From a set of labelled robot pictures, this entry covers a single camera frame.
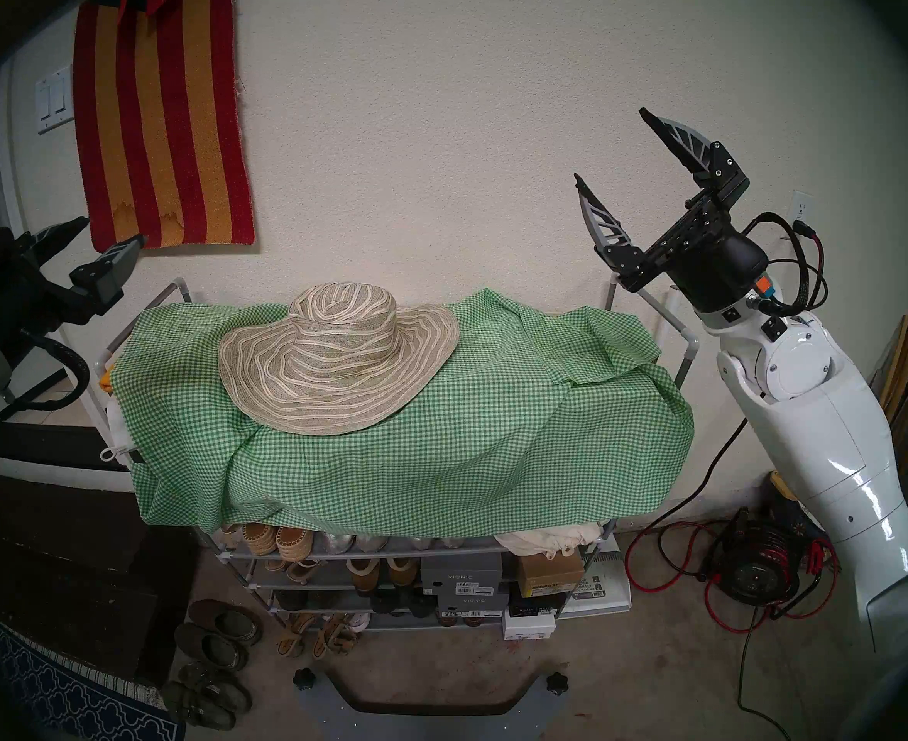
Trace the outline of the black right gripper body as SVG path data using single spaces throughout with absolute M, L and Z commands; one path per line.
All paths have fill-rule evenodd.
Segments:
M 704 194 L 637 262 L 643 286 L 668 275 L 699 312 L 729 307 L 753 289 L 768 256 L 736 231 L 729 211 Z

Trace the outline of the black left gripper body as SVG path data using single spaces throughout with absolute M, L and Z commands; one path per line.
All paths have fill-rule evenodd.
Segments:
M 91 313 L 82 295 L 48 281 L 41 265 L 22 256 L 20 236 L 0 228 L 0 351 L 8 362 L 21 362 L 34 337 L 102 315 Z

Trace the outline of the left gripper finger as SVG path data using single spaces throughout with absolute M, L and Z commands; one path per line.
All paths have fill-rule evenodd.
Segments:
M 123 296 L 147 237 L 136 234 L 109 247 L 93 262 L 71 271 L 71 291 L 82 295 L 93 314 L 105 314 Z
M 76 217 L 36 233 L 26 231 L 20 236 L 21 254 L 32 264 L 45 264 L 66 249 L 89 224 L 88 217 Z

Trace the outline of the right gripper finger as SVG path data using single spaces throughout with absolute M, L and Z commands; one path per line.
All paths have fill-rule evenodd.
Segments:
M 712 196 L 719 205 L 734 205 L 748 189 L 748 177 L 720 141 L 646 108 L 640 108 L 639 115 L 691 174 L 703 196 Z
M 655 274 L 648 271 L 646 252 L 632 242 L 621 222 L 605 208 L 579 174 L 574 174 L 574 180 L 580 212 L 595 253 L 625 291 L 638 293 L 655 278 Z

